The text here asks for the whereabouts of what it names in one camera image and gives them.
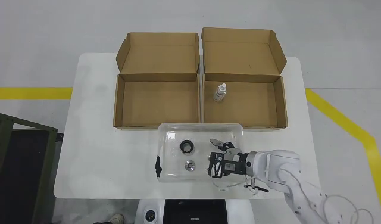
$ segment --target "cardboard box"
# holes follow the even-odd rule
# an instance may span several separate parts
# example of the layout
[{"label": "cardboard box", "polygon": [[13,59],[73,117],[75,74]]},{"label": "cardboard box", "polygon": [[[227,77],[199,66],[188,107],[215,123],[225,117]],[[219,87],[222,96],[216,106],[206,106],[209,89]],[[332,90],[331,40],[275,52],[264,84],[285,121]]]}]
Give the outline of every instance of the cardboard box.
[{"label": "cardboard box", "polygon": [[[246,128],[285,128],[287,111],[281,72],[286,57],[272,30],[203,28],[204,123]],[[213,95],[222,83],[222,102]]]},{"label": "cardboard box", "polygon": [[201,122],[197,33],[128,33],[116,60],[115,127]]}]

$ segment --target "transparent plastic bin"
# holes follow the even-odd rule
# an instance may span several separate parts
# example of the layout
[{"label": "transparent plastic bin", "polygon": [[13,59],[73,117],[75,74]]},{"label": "transparent plastic bin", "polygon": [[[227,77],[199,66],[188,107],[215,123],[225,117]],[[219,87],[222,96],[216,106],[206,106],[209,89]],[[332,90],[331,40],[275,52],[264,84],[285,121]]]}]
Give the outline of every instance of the transparent plastic bin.
[{"label": "transparent plastic bin", "polygon": [[[183,124],[163,123],[158,128],[159,143],[158,156],[163,169],[160,174],[160,182],[171,181],[211,181],[208,175],[210,152],[222,153],[209,140],[218,139],[222,142],[231,142],[235,148],[242,146],[243,129],[240,124]],[[184,140],[190,140],[194,144],[191,155],[185,155],[180,149]],[[192,160],[195,170],[188,171],[185,163]],[[219,182],[242,182],[242,175],[230,174],[218,179]]]}]

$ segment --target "gray floor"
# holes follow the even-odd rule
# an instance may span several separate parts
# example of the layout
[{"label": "gray floor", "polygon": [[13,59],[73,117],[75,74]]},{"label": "gray floor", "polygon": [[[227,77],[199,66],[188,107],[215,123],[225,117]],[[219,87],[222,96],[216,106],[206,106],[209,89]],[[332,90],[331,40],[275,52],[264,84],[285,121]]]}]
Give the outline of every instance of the gray floor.
[{"label": "gray floor", "polygon": [[[273,29],[285,54],[301,60],[305,87],[372,134],[381,150],[380,0],[0,0],[0,18],[0,86],[19,87],[72,86],[80,54],[116,52],[127,32]],[[69,103],[0,100],[0,112],[63,132]],[[368,208],[380,223],[362,144],[312,105],[309,111],[322,188]],[[289,210],[269,217],[265,210],[276,207],[252,205],[257,223],[296,222]],[[91,223],[118,211],[133,215],[135,207],[133,201],[57,200],[54,218]]]}]

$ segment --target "small white bottle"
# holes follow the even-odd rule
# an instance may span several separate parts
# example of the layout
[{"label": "small white bottle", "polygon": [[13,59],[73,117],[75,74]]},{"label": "small white bottle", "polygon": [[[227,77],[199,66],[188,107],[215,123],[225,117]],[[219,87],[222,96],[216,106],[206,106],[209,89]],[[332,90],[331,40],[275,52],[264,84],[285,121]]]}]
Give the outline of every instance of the small white bottle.
[{"label": "small white bottle", "polygon": [[214,93],[213,99],[215,102],[220,102],[226,95],[226,84],[222,83],[217,87],[216,92]]}]

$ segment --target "white tabletop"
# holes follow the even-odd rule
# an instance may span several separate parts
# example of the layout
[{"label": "white tabletop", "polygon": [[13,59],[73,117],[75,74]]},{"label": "white tabletop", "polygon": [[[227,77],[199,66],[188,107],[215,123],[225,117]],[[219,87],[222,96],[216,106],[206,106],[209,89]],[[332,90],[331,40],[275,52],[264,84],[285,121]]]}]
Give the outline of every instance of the white tabletop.
[{"label": "white tabletop", "polygon": [[[277,191],[253,197],[241,185],[221,191],[211,182],[159,182],[157,131],[113,127],[115,55],[83,54],[79,59],[54,186],[57,198],[283,198]],[[245,129],[243,152],[294,151],[301,156],[304,179],[320,185],[301,65],[295,57],[287,61],[282,76],[289,127]]]}]

